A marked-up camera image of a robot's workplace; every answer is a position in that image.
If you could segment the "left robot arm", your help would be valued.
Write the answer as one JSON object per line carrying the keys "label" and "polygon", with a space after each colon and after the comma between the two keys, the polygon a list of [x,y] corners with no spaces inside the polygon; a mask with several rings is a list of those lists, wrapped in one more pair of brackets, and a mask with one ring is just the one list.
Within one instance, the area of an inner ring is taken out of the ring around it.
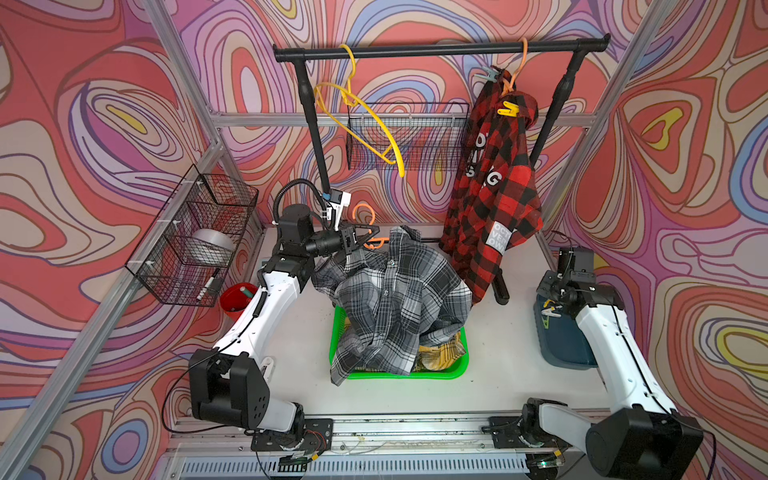
{"label": "left robot arm", "polygon": [[302,406],[272,396],[261,370],[264,350],[315,272],[317,259],[352,253],[369,239],[358,235],[360,225],[342,218],[350,193],[332,189],[314,196],[324,210],[318,222],[306,204],[275,208],[277,240],[257,272],[253,297],[212,349],[199,349],[189,360],[191,413],[211,428],[293,436],[306,430]]}

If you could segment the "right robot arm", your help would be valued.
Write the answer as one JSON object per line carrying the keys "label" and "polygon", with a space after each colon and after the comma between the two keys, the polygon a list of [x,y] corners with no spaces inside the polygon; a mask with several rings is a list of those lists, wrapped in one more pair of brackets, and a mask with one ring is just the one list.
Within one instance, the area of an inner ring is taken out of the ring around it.
{"label": "right robot arm", "polygon": [[519,421],[522,441],[567,443],[585,453],[593,469],[613,479],[680,479],[704,439],[698,421],[679,412],[655,379],[630,330],[617,290],[600,284],[594,253],[563,248],[556,270],[537,288],[555,314],[584,335],[605,389],[609,416],[597,423],[564,403],[532,398]]}

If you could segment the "grey tape roll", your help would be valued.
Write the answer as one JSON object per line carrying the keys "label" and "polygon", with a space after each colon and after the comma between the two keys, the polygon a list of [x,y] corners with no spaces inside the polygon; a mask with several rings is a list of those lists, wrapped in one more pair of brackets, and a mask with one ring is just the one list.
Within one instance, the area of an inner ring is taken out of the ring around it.
{"label": "grey tape roll", "polygon": [[203,228],[186,240],[183,253],[195,265],[226,267],[235,252],[233,240],[218,230]]}

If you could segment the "dark teal bin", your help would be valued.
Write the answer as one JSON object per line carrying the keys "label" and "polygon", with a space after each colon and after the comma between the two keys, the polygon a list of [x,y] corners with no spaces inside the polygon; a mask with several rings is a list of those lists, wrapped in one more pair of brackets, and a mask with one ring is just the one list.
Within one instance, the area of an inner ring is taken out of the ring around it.
{"label": "dark teal bin", "polygon": [[592,349],[575,320],[569,315],[543,317],[541,306],[542,300],[537,296],[533,313],[542,357],[555,367],[572,370],[596,368]]}

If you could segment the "red plastic cup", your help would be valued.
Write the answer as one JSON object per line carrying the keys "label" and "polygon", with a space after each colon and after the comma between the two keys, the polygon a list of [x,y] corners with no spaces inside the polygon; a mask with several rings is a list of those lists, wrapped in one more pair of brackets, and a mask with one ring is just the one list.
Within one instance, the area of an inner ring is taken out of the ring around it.
{"label": "red plastic cup", "polygon": [[242,312],[258,291],[258,287],[247,282],[229,287],[219,297],[219,307],[233,321],[237,321]]}

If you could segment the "yellow clothespin on red shirt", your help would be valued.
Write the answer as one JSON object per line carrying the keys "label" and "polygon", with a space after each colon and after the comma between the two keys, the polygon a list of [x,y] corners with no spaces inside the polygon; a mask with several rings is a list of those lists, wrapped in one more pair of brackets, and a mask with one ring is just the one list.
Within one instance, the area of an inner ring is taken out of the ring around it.
{"label": "yellow clothespin on red shirt", "polygon": [[505,117],[516,118],[520,115],[520,107],[508,101],[502,102],[502,107],[497,110],[497,114]]}

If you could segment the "teal clothespin on red shirt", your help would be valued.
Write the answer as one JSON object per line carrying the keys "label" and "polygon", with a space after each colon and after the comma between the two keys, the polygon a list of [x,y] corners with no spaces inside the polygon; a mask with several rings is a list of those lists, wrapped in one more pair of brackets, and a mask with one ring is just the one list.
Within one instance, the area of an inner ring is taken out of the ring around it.
{"label": "teal clothespin on red shirt", "polygon": [[482,72],[476,74],[476,77],[486,82],[496,82],[500,75],[500,71],[494,67],[483,66],[481,70]]}

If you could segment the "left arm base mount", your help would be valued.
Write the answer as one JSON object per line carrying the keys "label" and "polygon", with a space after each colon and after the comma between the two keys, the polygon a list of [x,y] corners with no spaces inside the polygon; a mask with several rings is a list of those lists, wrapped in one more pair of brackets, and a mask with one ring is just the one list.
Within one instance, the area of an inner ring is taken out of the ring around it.
{"label": "left arm base mount", "polygon": [[332,447],[332,418],[310,418],[299,421],[287,432],[257,430],[252,436],[254,452],[324,452]]}

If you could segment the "yellow plaid long-sleeve shirt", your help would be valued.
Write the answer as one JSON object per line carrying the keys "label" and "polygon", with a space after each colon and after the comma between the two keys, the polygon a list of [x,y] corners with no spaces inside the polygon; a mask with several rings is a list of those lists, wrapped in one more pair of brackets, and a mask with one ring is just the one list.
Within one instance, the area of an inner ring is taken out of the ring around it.
{"label": "yellow plaid long-sleeve shirt", "polygon": [[438,346],[420,345],[416,356],[415,371],[439,372],[451,368],[466,355],[466,348],[457,333],[447,342]]}

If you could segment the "black marker in basket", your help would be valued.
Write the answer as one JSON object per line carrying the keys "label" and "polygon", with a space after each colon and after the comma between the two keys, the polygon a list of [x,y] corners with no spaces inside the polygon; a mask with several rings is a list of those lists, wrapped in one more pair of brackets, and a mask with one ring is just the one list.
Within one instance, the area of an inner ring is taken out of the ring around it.
{"label": "black marker in basket", "polygon": [[218,288],[218,285],[219,283],[215,276],[209,277],[206,283],[201,288],[200,292],[198,293],[196,297],[196,301],[202,302],[206,295],[209,295],[211,291],[216,290]]}

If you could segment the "green plastic basket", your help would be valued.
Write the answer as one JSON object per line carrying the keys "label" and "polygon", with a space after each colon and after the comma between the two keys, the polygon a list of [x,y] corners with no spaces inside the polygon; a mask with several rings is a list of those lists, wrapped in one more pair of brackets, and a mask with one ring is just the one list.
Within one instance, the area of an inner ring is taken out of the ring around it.
{"label": "green plastic basket", "polygon": [[[333,317],[333,327],[330,339],[330,347],[328,353],[329,363],[332,364],[335,358],[338,344],[346,330],[349,322],[347,321],[347,315],[343,308],[336,307]],[[387,372],[378,371],[356,371],[353,372],[348,379],[349,380],[455,380],[460,378],[468,369],[470,364],[469,347],[467,345],[466,332],[464,329],[460,331],[460,341],[464,347],[465,354],[458,358],[449,368],[440,371],[430,371],[423,369],[414,370],[409,376],[393,375]]]}

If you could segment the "white clothespin on table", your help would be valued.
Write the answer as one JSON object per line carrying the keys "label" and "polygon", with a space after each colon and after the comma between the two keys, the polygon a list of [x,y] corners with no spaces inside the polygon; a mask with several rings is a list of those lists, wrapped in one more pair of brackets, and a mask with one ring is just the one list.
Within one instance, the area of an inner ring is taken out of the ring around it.
{"label": "white clothespin on table", "polygon": [[260,372],[264,380],[269,383],[275,369],[275,360],[271,356],[264,357],[260,362]]}

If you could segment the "red plaid long-sleeve shirt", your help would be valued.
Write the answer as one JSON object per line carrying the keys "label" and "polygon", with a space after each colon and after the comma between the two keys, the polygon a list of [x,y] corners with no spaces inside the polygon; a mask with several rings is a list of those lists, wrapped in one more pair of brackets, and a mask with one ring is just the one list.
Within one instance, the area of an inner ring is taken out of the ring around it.
{"label": "red plaid long-sleeve shirt", "polygon": [[[513,88],[512,74],[496,69],[497,81],[484,84],[470,112],[439,240],[474,304],[500,277],[505,252],[543,225],[526,138],[538,119],[538,104]],[[503,101],[517,104],[520,115],[498,115]]]}

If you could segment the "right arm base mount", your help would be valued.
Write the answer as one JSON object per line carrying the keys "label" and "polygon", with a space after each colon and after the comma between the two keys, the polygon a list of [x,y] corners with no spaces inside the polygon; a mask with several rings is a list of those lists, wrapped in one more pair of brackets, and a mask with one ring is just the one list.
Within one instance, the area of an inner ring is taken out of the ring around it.
{"label": "right arm base mount", "polygon": [[571,445],[547,433],[526,429],[521,416],[492,416],[481,427],[481,432],[491,436],[496,449],[559,449],[568,450]]}

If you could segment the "grey plaid long-sleeve shirt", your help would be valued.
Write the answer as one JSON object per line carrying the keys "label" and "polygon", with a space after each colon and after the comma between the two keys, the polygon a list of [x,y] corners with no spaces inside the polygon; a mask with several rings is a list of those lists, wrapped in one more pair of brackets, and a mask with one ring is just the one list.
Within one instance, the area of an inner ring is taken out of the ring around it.
{"label": "grey plaid long-sleeve shirt", "polygon": [[392,228],[385,249],[334,255],[313,283],[349,322],[331,364],[335,385],[356,371],[410,375],[419,346],[460,333],[472,307],[450,262],[408,226]]}

